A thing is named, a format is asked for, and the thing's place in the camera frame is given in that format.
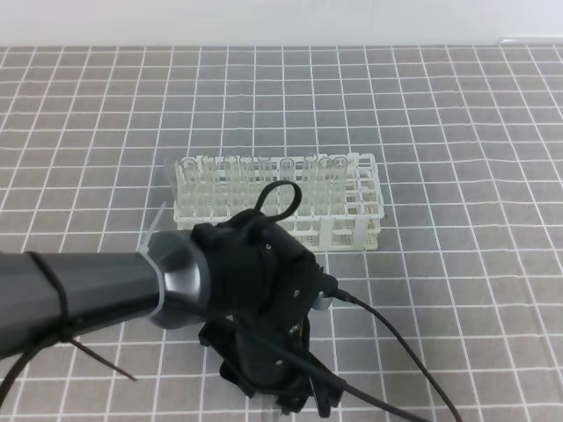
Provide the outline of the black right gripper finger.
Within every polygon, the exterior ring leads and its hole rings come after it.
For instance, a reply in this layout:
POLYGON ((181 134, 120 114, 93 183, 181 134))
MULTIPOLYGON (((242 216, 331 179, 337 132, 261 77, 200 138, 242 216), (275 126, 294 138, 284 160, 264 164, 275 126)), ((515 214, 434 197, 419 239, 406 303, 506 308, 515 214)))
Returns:
POLYGON ((284 414, 298 413, 308 399, 308 376, 281 357, 235 330, 206 323, 199 332, 203 346, 223 359, 220 375, 248 397, 273 396, 284 414))

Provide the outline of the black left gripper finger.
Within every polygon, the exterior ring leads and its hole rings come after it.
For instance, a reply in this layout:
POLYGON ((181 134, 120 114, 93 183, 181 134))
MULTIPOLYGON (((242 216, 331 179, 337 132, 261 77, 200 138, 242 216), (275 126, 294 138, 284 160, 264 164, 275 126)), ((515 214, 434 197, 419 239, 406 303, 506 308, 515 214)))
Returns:
MULTIPOLYGON (((310 350, 311 344, 311 324, 307 316, 303 318, 303 347, 306 350, 306 360, 315 368, 327 374, 332 371, 325 366, 310 350)), ((321 418, 329 418, 331 411, 336 408, 343 395, 343 390, 338 386, 334 386, 326 380, 318 379, 310 376, 311 394, 315 400, 318 415, 321 418)))

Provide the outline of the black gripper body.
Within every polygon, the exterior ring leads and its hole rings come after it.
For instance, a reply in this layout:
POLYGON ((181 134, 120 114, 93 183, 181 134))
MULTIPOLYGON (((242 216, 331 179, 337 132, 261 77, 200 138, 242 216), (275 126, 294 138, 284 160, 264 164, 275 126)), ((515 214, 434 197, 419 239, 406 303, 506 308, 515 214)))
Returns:
POLYGON ((308 376, 323 372, 306 360, 303 318, 321 291, 338 286, 312 252, 272 218, 246 210, 191 233, 208 264, 208 310, 228 315, 260 337, 256 342, 308 376))

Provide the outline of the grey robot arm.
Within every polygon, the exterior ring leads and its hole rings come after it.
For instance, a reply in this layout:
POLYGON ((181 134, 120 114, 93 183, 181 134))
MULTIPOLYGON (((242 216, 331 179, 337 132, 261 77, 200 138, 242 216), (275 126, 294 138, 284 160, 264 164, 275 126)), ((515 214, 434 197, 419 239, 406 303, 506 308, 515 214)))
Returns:
POLYGON ((273 395, 284 413, 313 397, 321 417, 341 386, 310 352, 309 312, 338 283, 276 216, 249 209, 227 222, 160 231, 127 253, 5 253, 1 355, 16 362, 7 395, 42 350, 137 317, 166 330, 201 324, 221 377, 247 396, 273 395))

